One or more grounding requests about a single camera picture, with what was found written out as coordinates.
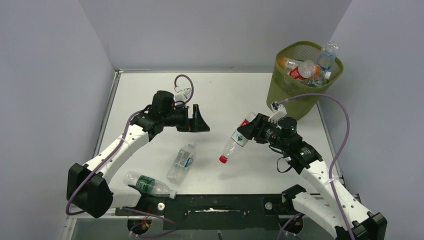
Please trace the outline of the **clear bottle red label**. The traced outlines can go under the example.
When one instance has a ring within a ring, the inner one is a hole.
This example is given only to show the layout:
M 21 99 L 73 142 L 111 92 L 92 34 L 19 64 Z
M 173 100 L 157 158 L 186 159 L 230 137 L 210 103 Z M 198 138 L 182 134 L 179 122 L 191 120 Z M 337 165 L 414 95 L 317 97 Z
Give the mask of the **clear bottle red label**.
M 318 76 L 321 67 L 312 60 L 306 60 L 289 72 L 289 76 L 294 80 L 306 80 L 313 76 Z
M 222 154 L 219 157 L 219 161 L 223 164 L 226 164 L 230 159 L 233 159 L 234 156 L 240 152 L 248 142 L 249 140 L 236 129 L 226 142 Z

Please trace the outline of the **crushed clear bottle white cap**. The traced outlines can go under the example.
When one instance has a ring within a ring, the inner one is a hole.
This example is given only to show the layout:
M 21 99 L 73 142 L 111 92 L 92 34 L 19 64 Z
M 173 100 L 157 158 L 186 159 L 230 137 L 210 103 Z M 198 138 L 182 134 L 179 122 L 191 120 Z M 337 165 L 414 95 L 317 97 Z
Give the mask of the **crushed clear bottle white cap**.
M 188 143 L 180 148 L 166 174 L 167 180 L 175 185 L 180 185 L 186 178 L 192 162 L 195 159 L 196 145 Z

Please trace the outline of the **orange drink bottle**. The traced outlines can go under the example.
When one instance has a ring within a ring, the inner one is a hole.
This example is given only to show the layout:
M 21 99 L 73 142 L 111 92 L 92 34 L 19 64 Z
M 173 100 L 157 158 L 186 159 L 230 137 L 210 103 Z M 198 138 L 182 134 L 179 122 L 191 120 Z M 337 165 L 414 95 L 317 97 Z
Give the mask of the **orange drink bottle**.
M 301 64 L 303 61 L 299 61 L 299 60 L 294 60 L 291 58 L 287 58 L 287 57 L 282 57 L 277 61 L 277 64 L 285 71 L 285 72 L 289 72 L 291 70 L 293 70 L 294 68 L 296 68 L 299 64 Z M 319 75 L 319 77 L 325 78 L 327 80 L 330 79 L 332 73 L 330 71 L 324 71 L 321 70 Z

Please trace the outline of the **clear bottle red label top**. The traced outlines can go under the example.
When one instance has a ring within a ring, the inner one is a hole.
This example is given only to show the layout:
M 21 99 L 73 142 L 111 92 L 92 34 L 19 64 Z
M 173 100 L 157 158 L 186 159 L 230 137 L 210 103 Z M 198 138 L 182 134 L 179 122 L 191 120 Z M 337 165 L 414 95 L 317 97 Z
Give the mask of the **clear bottle red label top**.
M 289 72 L 289 76 L 294 80 L 306 80 L 313 76 L 318 76 L 321 67 L 312 60 L 306 60 Z

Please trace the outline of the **clear bottle dark green label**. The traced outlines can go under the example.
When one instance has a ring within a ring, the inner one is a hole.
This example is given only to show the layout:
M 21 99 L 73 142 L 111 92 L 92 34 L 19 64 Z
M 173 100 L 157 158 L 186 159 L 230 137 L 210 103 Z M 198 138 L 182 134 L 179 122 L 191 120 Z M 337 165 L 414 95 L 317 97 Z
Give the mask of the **clear bottle dark green label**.
M 135 171 L 128 171 L 123 178 L 123 183 L 140 193 L 146 193 L 154 197 L 174 199 L 177 195 L 177 192 L 164 182 Z

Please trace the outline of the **clear bottle blue label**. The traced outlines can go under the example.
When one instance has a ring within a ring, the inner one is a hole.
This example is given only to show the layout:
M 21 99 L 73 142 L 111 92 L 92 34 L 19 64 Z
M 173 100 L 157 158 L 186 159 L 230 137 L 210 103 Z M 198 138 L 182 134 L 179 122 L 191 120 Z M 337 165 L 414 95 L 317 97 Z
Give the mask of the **clear bottle blue label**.
M 327 42 L 321 49 L 317 59 L 316 64 L 320 66 L 322 71 L 329 71 L 333 64 L 335 63 L 336 56 L 339 53 L 339 45 L 330 41 Z

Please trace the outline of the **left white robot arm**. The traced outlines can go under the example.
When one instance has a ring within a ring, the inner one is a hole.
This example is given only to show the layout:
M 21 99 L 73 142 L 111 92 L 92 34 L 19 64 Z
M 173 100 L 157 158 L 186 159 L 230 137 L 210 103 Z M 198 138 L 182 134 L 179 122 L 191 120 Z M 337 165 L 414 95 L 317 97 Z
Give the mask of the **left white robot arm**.
M 65 212 L 71 205 L 94 218 L 103 216 L 109 209 L 135 207 L 141 193 L 131 188 L 127 191 L 113 190 L 109 183 L 123 164 L 165 127 L 175 127 L 183 133 L 209 132 L 210 127 L 203 119 L 198 104 L 193 104 L 192 115 L 189 107 L 177 106 L 174 94 L 165 90 L 157 91 L 152 103 L 134 112 L 126 121 L 122 134 L 108 147 L 84 164 L 73 164 L 67 174 Z

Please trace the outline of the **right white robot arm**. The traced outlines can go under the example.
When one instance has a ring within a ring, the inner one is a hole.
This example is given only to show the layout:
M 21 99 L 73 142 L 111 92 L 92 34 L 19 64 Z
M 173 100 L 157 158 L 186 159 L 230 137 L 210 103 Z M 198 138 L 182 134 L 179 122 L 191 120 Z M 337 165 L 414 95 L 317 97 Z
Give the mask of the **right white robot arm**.
M 297 133 L 297 121 L 282 117 L 271 121 L 258 114 L 253 121 L 237 128 L 246 139 L 269 144 L 281 151 L 287 163 L 326 201 L 322 204 L 300 185 L 281 193 L 281 207 L 313 220 L 336 240 L 383 240 L 388 221 L 362 205 L 330 172 L 318 151 Z

